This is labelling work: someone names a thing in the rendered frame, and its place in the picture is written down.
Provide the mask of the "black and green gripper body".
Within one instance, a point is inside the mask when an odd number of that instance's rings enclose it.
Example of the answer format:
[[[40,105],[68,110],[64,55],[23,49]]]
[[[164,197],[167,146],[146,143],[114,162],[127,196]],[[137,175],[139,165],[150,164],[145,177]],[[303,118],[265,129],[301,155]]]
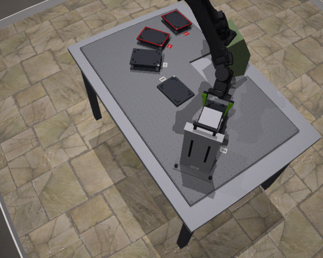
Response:
[[[215,92],[215,91],[213,91],[213,89],[212,89],[212,88],[209,88],[209,89],[208,89],[208,92],[207,92],[207,91],[204,91],[203,93],[204,93],[204,94],[210,94],[210,95],[213,95],[213,96],[218,97],[217,95],[215,95],[215,94],[214,94],[214,92]],[[218,97],[218,98],[219,98],[219,99],[221,99],[221,100],[224,100],[224,101],[227,101],[227,102],[230,102],[230,103],[233,103],[233,104],[234,104],[234,101],[231,101],[231,100],[230,100],[230,99],[231,99],[231,95],[230,95],[230,94],[228,94],[228,95],[223,94],[223,96]]]

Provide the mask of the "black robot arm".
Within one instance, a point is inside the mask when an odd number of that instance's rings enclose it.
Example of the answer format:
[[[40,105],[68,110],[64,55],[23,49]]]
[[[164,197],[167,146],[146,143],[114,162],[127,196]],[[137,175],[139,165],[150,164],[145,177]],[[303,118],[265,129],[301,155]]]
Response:
[[[213,91],[217,96],[227,95],[231,86],[234,71],[233,55],[227,47],[236,37],[236,32],[229,29],[224,12],[213,8],[209,0],[184,0],[191,8],[209,45],[213,65],[216,69]],[[227,65],[227,66],[226,66]],[[226,82],[225,82],[226,81]]]

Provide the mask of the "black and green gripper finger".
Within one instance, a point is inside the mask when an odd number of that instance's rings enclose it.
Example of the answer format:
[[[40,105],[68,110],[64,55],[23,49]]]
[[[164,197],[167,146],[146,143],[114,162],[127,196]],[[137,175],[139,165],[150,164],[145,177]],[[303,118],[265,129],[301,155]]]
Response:
[[[203,106],[205,106],[206,104],[207,97],[208,97],[208,94],[202,93]]]
[[[228,112],[228,110],[233,106],[234,104],[233,103],[229,103],[228,106],[227,106],[227,109],[225,111],[225,114],[223,117],[225,117],[226,113]]]

